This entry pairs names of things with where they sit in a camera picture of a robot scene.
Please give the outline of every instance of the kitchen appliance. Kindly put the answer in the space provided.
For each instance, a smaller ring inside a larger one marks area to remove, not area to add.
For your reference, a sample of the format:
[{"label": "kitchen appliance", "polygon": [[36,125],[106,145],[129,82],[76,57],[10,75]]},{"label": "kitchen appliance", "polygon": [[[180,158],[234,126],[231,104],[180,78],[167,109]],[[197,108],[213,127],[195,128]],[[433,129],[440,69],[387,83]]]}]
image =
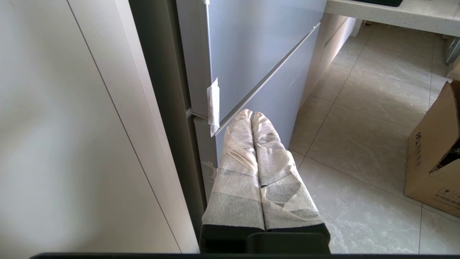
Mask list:
[{"label": "kitchen appliance", "polygon": [[[287,148],[326,0],[132,0],[139,39],[195,230],[223,133],[243,108],[265,114]],[[218,78],[211,137],[207,88]]]}]

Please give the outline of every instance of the refrigerator door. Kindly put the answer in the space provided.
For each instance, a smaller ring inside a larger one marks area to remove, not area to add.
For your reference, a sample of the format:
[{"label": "refrigerator door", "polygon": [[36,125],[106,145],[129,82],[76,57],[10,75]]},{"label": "refrigerator door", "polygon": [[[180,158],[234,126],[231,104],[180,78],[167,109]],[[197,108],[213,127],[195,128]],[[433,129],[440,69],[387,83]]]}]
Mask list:
[{"label": "refrigerator door", "polygon": [[[291,140],[318,31],[319,26],[312,31],[287,62],[244,107],[255,112],[262,112],[267,116],[286,148]],[[195,118],[195,129],[202,162],[205,192],[207,199],[209,199],[213,185],[212,167],[218,167],[225,129],[211,138],[207,120],[202,118]]]},{"label": "refrigerator door", "polygon": [[315,26],[326,0],[177,0],[192,111],[207,116],[218,77],[220,118]]}]

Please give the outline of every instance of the white paper wrapping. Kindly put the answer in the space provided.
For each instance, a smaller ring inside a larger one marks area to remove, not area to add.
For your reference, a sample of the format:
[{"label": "white paper wrapping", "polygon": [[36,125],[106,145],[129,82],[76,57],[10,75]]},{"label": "white paper wrapping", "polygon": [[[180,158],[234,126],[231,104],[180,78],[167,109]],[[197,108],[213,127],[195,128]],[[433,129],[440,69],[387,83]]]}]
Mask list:
[{"label": "white paper wrapping", "polygon": [[252,118],[254,147],[265,229],[306,227],[324,223],[295,167],[292,154],[270,120],[260,112]]},{"label": "white paper wrapping", "polygon": [[265,229],[250,117],[242,110],[225,129],[224,148],[203,224]]}]

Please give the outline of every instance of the kitchen counter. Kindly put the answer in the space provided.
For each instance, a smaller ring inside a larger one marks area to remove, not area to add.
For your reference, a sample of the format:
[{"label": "kitchen counter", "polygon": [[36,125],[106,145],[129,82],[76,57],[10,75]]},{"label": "kitchen counter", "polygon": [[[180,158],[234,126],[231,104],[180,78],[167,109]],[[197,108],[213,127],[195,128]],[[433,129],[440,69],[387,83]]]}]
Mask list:
[{"label": "kitchen counter", "polygon": [[460,0],[403,0],[399,7],[353,0],[328,0],[325,12],[460,36]]}]

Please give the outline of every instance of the tiled floor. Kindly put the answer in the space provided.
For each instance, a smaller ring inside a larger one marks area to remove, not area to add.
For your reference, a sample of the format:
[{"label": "tiled floor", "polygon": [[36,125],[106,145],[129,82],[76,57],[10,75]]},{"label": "tiled floor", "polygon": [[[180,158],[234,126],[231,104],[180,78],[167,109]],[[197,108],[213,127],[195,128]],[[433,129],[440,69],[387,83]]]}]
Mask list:
[{"label": "tiled floor", "polygon": [[439,35],[374,24],[301,107],[290,150],[333,253],[460,253],[460,218],[403,195],[407,137],[447,80]]}]

